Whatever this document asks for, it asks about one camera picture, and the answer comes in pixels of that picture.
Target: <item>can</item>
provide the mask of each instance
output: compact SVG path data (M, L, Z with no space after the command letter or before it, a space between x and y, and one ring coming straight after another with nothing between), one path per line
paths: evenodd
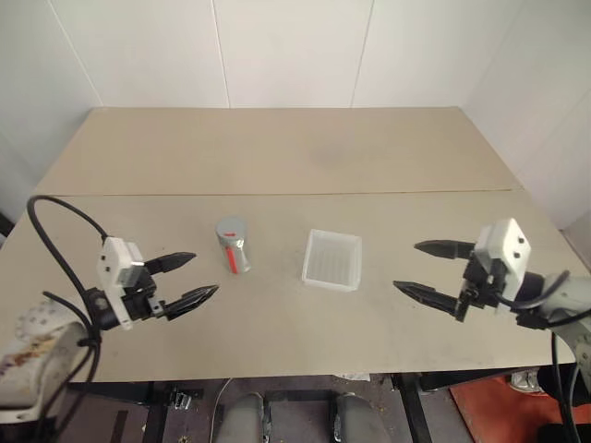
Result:
M215 226L215 233L222 246L228 269L234 274L250 270L247 258L247 223L240 217L224 217Z

